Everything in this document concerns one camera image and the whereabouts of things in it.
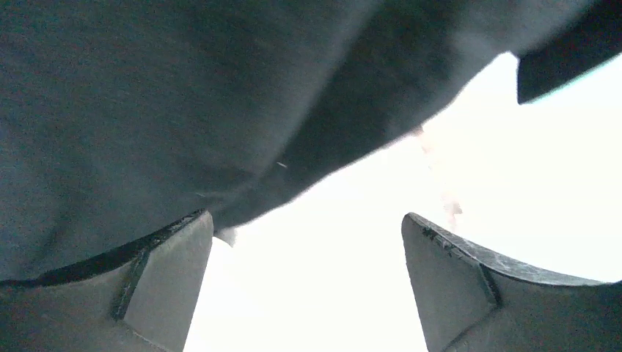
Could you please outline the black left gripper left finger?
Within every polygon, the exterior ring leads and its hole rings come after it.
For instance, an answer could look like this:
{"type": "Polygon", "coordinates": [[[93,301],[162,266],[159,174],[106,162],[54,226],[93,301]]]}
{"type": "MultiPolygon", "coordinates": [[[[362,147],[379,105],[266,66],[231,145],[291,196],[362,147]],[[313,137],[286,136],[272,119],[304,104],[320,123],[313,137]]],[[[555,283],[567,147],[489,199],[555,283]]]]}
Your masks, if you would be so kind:
{"type": "Polygon", "coordinates": [[[181,351],[213,238],[197,211],[32,280],[1,283],[3,351],[181,351]]]}

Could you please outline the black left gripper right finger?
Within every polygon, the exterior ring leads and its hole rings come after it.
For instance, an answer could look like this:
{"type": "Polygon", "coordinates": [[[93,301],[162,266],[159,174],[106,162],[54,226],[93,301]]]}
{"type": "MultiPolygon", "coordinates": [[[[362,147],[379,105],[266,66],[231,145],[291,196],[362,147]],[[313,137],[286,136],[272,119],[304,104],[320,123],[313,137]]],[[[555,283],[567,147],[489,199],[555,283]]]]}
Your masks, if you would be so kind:
{"type": "Polygon", "coordinates": [[[560,274],[415,213],[401,232],[430,351],[619,351],[621,284],[560,274]]]}

